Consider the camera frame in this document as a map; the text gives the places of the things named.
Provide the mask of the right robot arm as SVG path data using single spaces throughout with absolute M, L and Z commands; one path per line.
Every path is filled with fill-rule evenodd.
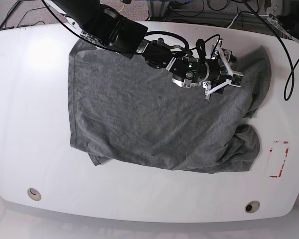
M 206 40 L 195 43 L 197 57 L 183 37 L 166 31 L 149 31 L 145 25 L 121 15 L 98 0 L 44 0 L 50 13 L 57 11 L 72 25 L 69 31 L 80 39 L 129 59 L 144 57 L 154 69 L 172 73 L 172 82 L 182 88 L 202 86 L 207 100 L 227 86 L 240 87 L 243 74 L 232 69 L 236 58 L 222 48 L 219 34 L 206 54 Z

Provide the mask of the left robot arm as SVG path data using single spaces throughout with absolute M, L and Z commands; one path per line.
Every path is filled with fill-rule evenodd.
M 291 71 L 284 88 L 284 100 L 288 101 L 294 91 L 295 69 L 299 66 L 299 57 L 295 63 L 292 62 L 281 35 L 299 44 L 299 0 L 266 0 L 266 17 L 261 17 L 246 0 L 242 3 L 277 38 L 287 56 Z

